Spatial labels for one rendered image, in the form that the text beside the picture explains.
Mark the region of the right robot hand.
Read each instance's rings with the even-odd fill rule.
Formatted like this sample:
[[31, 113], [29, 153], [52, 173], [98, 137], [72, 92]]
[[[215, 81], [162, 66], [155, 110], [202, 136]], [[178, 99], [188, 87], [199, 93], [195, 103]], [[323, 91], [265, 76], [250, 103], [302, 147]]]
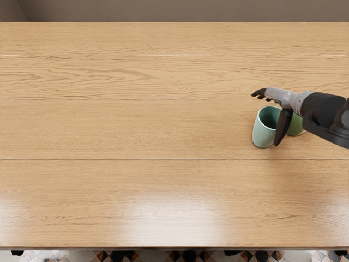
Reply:
[[276, 126], [276, 134], [273, 142], [274, 146], [278, 146], [283, 138], [287, 135], [293, 113], [301, 117], [301, 105], [304, 99], [311, 93], [312, 91], [296, 93], [282, 88], [267, 87], [256, 90], [251, 94], [252, 97], [265, 99], [268, 102], [274, 101], [281, 106], [281, 112]]

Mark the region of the light green cup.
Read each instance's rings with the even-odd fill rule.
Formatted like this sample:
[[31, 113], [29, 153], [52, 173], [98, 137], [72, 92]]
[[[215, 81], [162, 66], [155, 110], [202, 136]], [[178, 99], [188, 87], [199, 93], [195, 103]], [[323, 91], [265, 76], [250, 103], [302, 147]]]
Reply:
[[303, 119], [297, 114], [293, 113], [290, 126], [287, 131], [289, 136], [300, 136], [305, 132], [302, 126]]

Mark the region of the pale teal cup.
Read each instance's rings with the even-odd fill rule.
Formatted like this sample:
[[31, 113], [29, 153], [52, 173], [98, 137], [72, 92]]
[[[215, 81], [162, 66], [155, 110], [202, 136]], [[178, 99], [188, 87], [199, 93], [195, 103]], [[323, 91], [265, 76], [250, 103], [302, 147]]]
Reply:
[[252, 130], [252, 143], [256, 147], [265, 149], [272, 146], [280, 112], [276, 106], [259, 109]]

